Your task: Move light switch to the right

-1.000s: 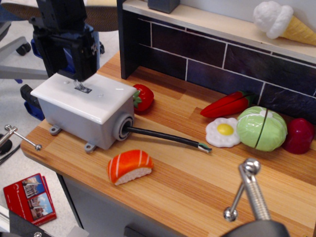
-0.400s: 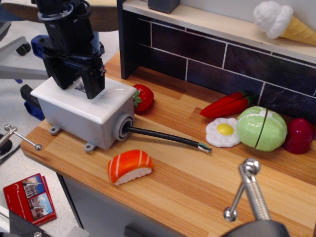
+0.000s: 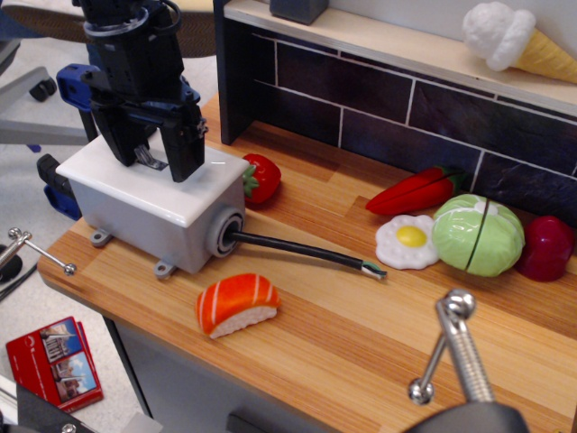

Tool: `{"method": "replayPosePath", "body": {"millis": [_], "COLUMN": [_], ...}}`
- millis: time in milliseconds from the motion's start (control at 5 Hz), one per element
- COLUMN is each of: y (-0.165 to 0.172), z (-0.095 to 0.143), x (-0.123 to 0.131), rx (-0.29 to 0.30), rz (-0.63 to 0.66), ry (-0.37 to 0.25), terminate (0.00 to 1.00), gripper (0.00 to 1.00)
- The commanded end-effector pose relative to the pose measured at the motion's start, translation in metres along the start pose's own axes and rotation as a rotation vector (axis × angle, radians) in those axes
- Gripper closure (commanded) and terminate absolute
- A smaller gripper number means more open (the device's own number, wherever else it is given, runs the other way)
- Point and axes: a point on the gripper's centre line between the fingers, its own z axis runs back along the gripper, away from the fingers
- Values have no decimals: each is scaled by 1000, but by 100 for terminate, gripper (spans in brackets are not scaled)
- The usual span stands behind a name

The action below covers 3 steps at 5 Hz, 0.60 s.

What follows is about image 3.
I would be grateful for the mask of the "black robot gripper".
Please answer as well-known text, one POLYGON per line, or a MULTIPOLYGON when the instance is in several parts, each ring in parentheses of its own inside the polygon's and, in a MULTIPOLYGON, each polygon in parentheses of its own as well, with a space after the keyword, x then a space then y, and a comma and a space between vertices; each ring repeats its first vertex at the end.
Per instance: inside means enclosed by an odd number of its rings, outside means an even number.
POLYGON ((114 157, 136 160, 161 124, 172 179, 187 180, 205 162, 206 119, 199 95, 182 78, 177 34, 182 13, 173 1, 75 1, 84 32, 96 51, 90 87, 91 111, 114 157))

